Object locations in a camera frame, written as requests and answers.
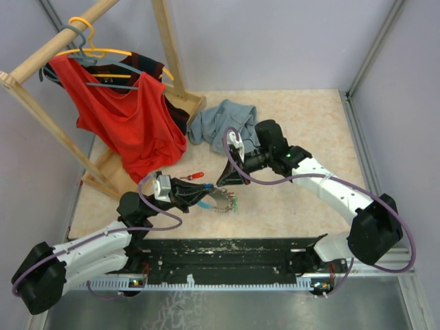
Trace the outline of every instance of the white wall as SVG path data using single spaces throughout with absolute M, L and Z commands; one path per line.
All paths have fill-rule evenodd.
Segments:
M 384 192 L 417 244 L 417 273 L 440 325 L 440 2 L 407 1 L 355 107 Z
M 93 0 L 52 0 L 62 21 Z M 346 91 L 393 0 L 168 0 L 192 90 Z M 95 24 L 96 45 L 164 62 L 149 0 L 124 0 Z
M 10 72 L 55 34 L 36 1 L 0 2 L 0 70 Z M 86 149 L 91 134 L 75 127 L 69 96 L 36 76 L 25 87 L 49 114 Z M 11 294 L 11 278 L 37 243 L 59 243 L 82 169 L 78 162 L 0 88 L 0 321 L 5 330 L 22 329 L 28 312 Z

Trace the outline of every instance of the beige floor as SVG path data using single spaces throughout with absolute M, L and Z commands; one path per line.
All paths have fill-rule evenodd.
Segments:
M 339 177 L 364 186 L 353 141 L 336 90 L 289 91 L 211 91 L 203 92 L 207 107 L 225 98 L 255 105 L 258 120 L 273 118 L 283 129 L 291 145 L 300 145 L 326 168 Z M 103 149 L 97 139 L 92 159 Z M 203 171 L 205 177 L 196 182 L 216 182 L 226 165 L 226 157 L 210 151 L 210 145 L 194 146 L 164 174 L 183 176 Z M 276 179 L 270 169 L 254 173 L 259 179 Z M 348 229 L 339 214 L 309 191 L 285 183 L 277 186 L 231 186 L 239 199 L 237 213 L 217 214 L 194 206 L 189 214 L 173 213 L 184 220 L 182 227 L 169 232 L 151 232 L 147 237 L 167 238 L 232 238 L 232 237 L 314 237 Z M 78 238 L 98 230 L 117 219 L 118 203 L 84 185 L 70 238 Z M 174 224 L 165 216 L 150 219 L 155 226 Z

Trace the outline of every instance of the gray hanger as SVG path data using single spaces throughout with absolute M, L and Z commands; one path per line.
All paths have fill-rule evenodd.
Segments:
M 83 50 L 83 46 L 86 44 L 86 38 L 85 38 L 84 34 L 79 29 L 77 29 L 76 27 L 71 26 L 71 25 L 62 25 L 61 26 L 61 29 L 65 29 L 65 28 L 68 28 L 68 29 L 75 31 L 82 38 L 82 43 L 78 46 L 78 49 L 80 50 L 80 55 L 77 55 L 77 54 L 70 54 L 69 55 L 70 58 L 75 58 L 82 66 L 95 65 L 98 61 L 102 61 L 102 62 L 117 65 L 119 67 L 123 67 L 123 68 L 128 69 L 132 72 L 135 72 L 139 75 L 142 73 L 142 71 L 135 69 L 134 67 L 131 67 L 130 65 L 120 63 L 116 60 L 111 60 L 109 58 L 96 58 L 93 56 L 87 56 Z M 54 77 L 54 78 L 52 78 L 52 77 L 46 76 L 47 79 L 54 81 L 54 82 L 57 82 L 57 83 L 61 82 L 59 80 L 59 78 L 56 76 L 56 74 L 52 70 L 47 68 L 46 66 L 42 67 L 38 73 L 39 77 L 40 77 L 40 81 L 43 81 L 43 70 L 47 71 L 49 74 L 53 75 L 53 77 Z M 132 87 L 132 86 L 100 84 L 100 83 L 96 83 L 96 82 L 86 82 L 86 85 L 95 86 L 95 87 L 138 89 L 137 87 Z

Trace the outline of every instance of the metal floor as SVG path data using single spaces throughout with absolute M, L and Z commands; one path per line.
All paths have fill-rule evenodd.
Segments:
M 45 330 L 412 329 L 397 278 L 349 278 L 326 299 L 307 292 L 142 292 L 101 301 L 71 291 Z

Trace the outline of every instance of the cable tie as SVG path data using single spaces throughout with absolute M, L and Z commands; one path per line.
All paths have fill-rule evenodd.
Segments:
M 322 196 L 322 186 L 324 186 L 325 182 L 330 179 L 331 177 L 333 177 L 333 173 L 332 172 L 328 172 L 325 177 L 322 178 L 321 182 L 319 183 L 318 186 L 318 197 L 321 198 Z

